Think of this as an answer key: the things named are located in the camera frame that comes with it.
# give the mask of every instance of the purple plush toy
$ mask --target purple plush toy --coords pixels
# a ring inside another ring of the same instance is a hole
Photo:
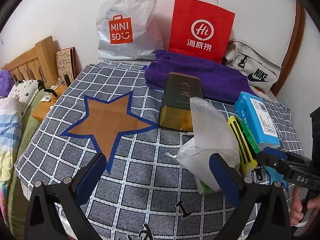
[[[7,70],[0,71],[0,96],[6,98],[15,84],[11,74]]]

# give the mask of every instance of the tissue pack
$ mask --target tissue pack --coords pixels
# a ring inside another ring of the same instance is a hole
[[[265,147],[273,149],[280,147],[276,128],[262,99],[241,92],[235,103],[235,110],[252,132],[260,151]]]

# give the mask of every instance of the white wall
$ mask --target white wall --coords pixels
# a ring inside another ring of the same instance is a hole
[[[301,140],[305,156],[312,153],[310,114],[320,106],[320,33],[309,15],[302,44],[293,68],[277,99],[292,108],[291,121]]]
[[[158,0],[155,17],[165,47],[174,0]],[[290,40],[295,0],[221,0],[236,13],[232,38],[243,39],[280,64]],[[81,67],[98,60],[97,0],[23,0],[0,33],[0,66],[52,35],[59,48],[76,47]]]

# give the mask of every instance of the book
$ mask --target book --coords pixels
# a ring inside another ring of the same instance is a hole
[[[61,81],[61,85],[65,85],[63,75],[68,74],[71,83],[75,79],[75,48],[62,49],[56,52],[58,78]]]

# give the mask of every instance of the hand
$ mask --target hand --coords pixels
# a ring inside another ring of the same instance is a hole
[[[290,206],[290,223],[293,226],[296,226],[299,221],[303,218],[303,213],[302,211],[302,204],[301,204],[301,200],[300,200],[300,187],[298,186],[294,186],[293,188],[293,198],[292,198],[292,203]],[[308,209],[315,209],[310,218],[309,221],[306,225],[306,227],[309,227],[310,223],[313,221],[314,217],[316,216],[316,214],[319,211],[320,208],[320,196],[313,198],[311,200],[308,201],[307,204],[307,208]]]

